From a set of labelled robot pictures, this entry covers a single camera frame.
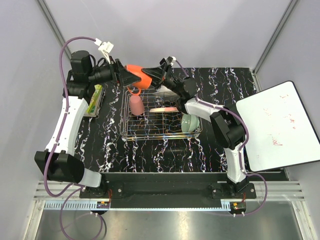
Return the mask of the orange mug white inside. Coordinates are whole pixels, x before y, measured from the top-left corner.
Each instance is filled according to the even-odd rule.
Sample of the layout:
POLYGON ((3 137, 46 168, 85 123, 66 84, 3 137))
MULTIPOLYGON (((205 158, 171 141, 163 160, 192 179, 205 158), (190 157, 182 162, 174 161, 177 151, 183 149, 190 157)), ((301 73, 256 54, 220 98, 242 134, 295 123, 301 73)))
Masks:
POLYGON ((133 95, 133 96, 139 96, 142 90, 146 90, 151 86, 152 83, 152 78, 145 74, 142 71, 142 67, 138 65, 132 65, 132 64, 127 64, 125 66, 125 69, 129 71, 130 73, 134 74, 135 76, 140 78, 140 81, 135 82, 132 84, 135 88, 138 88, 138 92, 134 93, 130 90, 129 87, 127 87, 127 90, 133 95))

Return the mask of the white grey-rimmed plate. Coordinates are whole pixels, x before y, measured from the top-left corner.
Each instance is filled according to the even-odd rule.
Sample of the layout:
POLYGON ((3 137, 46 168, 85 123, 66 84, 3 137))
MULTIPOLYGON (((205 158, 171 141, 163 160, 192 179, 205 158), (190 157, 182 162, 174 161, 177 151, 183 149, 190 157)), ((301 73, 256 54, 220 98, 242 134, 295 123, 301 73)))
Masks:
POLYGON ((153 92, 152 94, 154 96, 162 97, 162 98, 178 98, 179 97, 175 92, 168 89, 164 85, 162 85, 160 88, 156 89, 155 92, 153 92))

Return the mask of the pink cup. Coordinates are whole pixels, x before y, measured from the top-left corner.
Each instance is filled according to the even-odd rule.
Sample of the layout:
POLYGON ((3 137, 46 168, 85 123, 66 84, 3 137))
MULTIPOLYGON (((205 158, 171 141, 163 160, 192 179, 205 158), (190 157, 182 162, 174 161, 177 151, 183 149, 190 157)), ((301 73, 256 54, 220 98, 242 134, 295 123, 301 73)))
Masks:
POLYGON ((133 115, 142 115, 145 111, 143 100, 139 95, 132 95, 129 99, 130 111, 133 115))

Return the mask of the pink cream floral plate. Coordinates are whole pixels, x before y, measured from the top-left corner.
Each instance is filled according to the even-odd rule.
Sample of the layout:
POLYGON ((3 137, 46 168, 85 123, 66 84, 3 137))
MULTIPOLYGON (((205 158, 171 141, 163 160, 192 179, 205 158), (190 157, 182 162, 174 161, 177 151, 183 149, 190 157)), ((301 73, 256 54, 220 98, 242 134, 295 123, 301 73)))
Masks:
POLYGON ((150 113, 176 113, 179 110, 176 107, 159 107, 159 108, 151 108, 149 110, 150 113))

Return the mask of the chrome wire dish rack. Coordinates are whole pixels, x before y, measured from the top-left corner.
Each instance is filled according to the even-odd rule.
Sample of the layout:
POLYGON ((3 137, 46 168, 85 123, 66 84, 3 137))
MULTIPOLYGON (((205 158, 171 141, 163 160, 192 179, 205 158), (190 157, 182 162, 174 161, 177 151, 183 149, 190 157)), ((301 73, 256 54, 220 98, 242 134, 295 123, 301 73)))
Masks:
POLYGON ((120 114, 122 137, 128 141, 197 138, 203 130, 202 120, 199 120, 198 127, 192 132, 182 132, 183 113, 151 111, 174 106, 176 98, 156 96, 155 92, 155 89, 149 88, 140 93, 144 112, 142 115, 134 115, 130 109, 131 94, 128 89, 123 90, 120 114))

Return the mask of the pale green bowl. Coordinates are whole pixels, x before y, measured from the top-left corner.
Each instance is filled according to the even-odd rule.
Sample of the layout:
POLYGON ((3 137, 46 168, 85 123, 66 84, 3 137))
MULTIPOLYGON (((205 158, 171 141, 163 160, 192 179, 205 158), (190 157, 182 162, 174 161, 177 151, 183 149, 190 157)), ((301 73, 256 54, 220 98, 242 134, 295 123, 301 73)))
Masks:
POLYGON ((183 133, 194 132, 200 125, 198 117, 194 114, 183 114, 181 118, 181 131, 183 133))

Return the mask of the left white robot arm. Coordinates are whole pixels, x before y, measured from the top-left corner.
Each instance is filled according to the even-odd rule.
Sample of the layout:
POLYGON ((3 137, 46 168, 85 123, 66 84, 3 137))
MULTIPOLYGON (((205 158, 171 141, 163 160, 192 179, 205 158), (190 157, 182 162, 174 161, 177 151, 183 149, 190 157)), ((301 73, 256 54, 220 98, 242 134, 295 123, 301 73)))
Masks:
POLYGON ((142 78, 129 66, 123 66, 119 59, 103 57, 96 61, 86 50, 73 52, 70 65, 67 76, 62 77, 63 99, 57 125, 45 150, 37 151, 34 160, 43 174, 44 188, 49 196, 57 198, 66 191, 64 188, 60 193, 53 193, 48 182, 55 181, 67 183, 68 187, 90 187, 95 197, 103 198, 108 193, 108 186, 102 182, 102 175, 89 170, 75 157, 78 130, 96 85, 111 83, 127 87, 142 78))

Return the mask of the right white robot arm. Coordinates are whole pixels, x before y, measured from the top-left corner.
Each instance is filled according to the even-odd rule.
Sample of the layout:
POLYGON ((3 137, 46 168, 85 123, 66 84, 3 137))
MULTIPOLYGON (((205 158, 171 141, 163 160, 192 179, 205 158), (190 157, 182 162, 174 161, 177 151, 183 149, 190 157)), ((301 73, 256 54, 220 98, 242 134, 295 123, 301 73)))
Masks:
POLYGON ((247 127, 238 115, 236 107, 225 107, 201 100, 197 94, 197 83, 186 75, 179 80, 172 74, 173 57, 164 58, 157 67, 143 67, 141 71, 151 78, 155 88, 166 87, 176 95, 177 109, 195 115, 211 123, 214 136, 223 147, 227 161, 227 182, 220 188, 221 194, 239 198, 248 186, 248 174, 245 170, 244 147, 249 136, 247 127))

